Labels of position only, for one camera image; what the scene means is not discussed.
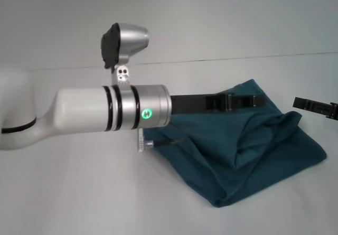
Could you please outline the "teal t-shirt with pink print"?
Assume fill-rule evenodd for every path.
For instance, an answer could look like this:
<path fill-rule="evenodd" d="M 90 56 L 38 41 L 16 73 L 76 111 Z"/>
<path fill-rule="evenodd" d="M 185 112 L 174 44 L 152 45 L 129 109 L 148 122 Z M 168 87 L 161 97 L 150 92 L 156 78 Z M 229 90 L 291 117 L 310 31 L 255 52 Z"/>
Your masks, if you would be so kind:
<path fill-rule="evenodd" d="M 220 208 L 326 159 L 300 120 L 266 98 L 262 107 L 174 115 L 144 135 L 191 189 Z"/>

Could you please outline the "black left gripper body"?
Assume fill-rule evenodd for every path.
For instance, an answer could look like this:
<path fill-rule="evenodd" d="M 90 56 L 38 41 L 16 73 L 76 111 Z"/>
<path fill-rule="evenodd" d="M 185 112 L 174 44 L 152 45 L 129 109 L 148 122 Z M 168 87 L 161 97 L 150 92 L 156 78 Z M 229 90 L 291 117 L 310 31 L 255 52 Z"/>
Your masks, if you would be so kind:
<path fill-rule="evenodd" d="M 173 114 L 203 114 L 229 110 L 229 94 L 171 96 Z"/>

